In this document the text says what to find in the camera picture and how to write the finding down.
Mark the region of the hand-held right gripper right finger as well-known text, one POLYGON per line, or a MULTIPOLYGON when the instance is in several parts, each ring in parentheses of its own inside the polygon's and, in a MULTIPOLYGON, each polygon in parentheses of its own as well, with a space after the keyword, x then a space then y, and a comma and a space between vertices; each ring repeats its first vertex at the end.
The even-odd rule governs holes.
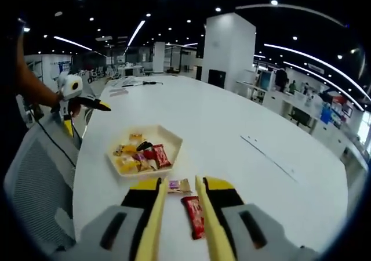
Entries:
POLYGON ((202 210, 211 260, 318 260, 319 254, 297 246, 283 226, 254 204, 242 201, 234 186, 203 177, 202 210))

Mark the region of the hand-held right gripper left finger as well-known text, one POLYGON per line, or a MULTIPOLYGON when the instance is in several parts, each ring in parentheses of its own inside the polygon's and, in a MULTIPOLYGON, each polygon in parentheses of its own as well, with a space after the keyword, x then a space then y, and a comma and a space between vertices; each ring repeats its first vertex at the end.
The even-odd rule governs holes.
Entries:
POLYGON ((162 179, 139 181, 120 205, 109 206, 55 260, 157 260, 162 223, 162 179))

